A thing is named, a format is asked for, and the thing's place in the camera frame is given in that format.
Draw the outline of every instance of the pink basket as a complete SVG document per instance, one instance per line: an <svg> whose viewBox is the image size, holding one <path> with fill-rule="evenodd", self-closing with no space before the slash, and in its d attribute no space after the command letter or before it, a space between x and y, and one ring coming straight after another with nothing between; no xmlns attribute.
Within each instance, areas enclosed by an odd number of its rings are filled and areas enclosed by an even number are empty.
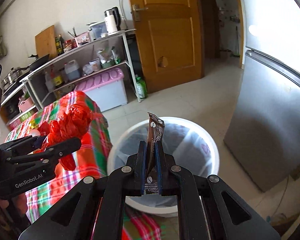
<svg viewBox="0 0 300 240"><path fill-rule="evenodd" d="M18 106L21 112L25 112L33 106L33 101L31 98L28 98L25 101L21 101Z"/></svg>

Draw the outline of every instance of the red plastic bag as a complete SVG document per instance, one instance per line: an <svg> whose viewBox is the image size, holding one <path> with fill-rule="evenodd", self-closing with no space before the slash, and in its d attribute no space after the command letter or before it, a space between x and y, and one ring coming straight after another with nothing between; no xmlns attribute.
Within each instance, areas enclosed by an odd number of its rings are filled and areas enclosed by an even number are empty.
<svg viewBox="0 0 300 240"><path fill-rule="evenodd" d="M72 137L81 139L89 129L91 119L91 111L84 103L69 106L67 113L63 112L57 121L50 122L50 133L43 141L41 151ZM74 171L76 167L72 154L59 159L59 163L66 171Z"/></svg>
<svg viewBox="0 0 300 240"><path fill-rule="evenodd" d="M43 122L39 127L38 131L41 136L46 136L50 133L50 125L47 122Z"/></svg>

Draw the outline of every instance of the plastic storage container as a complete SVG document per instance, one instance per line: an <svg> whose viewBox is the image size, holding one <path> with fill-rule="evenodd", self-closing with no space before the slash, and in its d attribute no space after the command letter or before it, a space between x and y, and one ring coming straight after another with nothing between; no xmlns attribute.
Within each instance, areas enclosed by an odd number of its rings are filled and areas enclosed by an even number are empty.
<svg viewBox="0 0 300 240"><path fill-rule="evenodd" d="M161 117L165 123L162 145L167 154L173 155L177 165L190 170L194 175L207 177L218 174L218 148L210 134L194 122L177 118ZM124 166L130 155L138 152L139 142L147 141L149 120L128 129L112 147L108 161L108 175ZM176 196L159 194L142 197L126 197L126 203L142 212L163 217L178 215Z"/></svg>
<svg viewBox="0 0 300 240"><path fill-rule="evenodd" d="M94 34L96 39L101 38L101 33L107 33L106 23L105 22L98 22L89 26Z"/></svg>
<svg viewBox="0 0 300 240"><path fill-rule="evenodd" d="M124 75L120 68L99 74L83 81L75 87L86 93L97 103L101 112L127 104L127 95L123 84Z"/></svg>
<svg viewBox="0 0 300 240"><path fill-rule="evenodd" d="M65 72L70 81L80 78L80 67L76 60L71 60L65 64Z"/></svg>
<svg viewBox="0 0 300 240"><path fill-rule="evenodd" d="M92 66L93 71L98 71L101 69L101 62L99 58L90 61L89 65Z"/></svg>

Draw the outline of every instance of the doorway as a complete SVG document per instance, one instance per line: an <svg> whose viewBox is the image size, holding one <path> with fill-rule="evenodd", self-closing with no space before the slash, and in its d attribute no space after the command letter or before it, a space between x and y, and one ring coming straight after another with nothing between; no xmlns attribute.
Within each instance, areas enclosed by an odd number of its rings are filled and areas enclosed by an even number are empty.
<svg viewBox="0 0 300 240"><path fill-rule="evenodd" d="M242 67L243 24L240 0L200 0L204 57L237 62Z"/></svg>

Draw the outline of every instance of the refrigerator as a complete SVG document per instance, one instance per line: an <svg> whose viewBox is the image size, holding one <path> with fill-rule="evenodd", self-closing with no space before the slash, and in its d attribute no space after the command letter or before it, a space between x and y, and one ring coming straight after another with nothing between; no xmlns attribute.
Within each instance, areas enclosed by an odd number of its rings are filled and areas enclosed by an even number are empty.
<svg viewBox="0 0 300 240"><path fill-rule="evenodd" d="M224 143L267 191L300 164L300 4L243 2L244 73Z"/></svg>

